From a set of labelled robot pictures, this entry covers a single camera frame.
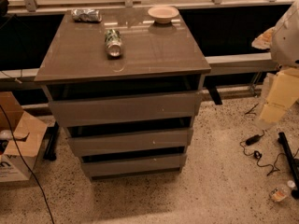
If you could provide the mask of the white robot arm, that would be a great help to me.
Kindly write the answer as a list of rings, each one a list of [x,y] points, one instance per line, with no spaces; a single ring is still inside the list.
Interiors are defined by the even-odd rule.
[[[277,124],[299,100],[299,1],[295,0],[276,25],[251,43],[257,49],[270,49],[278,72],[263,80],[255,124],[267,130]]]

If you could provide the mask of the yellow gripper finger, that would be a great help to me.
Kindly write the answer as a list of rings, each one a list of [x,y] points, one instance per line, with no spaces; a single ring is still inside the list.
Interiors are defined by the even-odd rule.
[[[299,70],[287,68],[268,74],[263,82],[257,126],[267,130],[276,125],[299,99]]]
[[[270,49],[272,35],[274,33],[275,28],[271,27],[256,37],[251,45],[256,49]]]

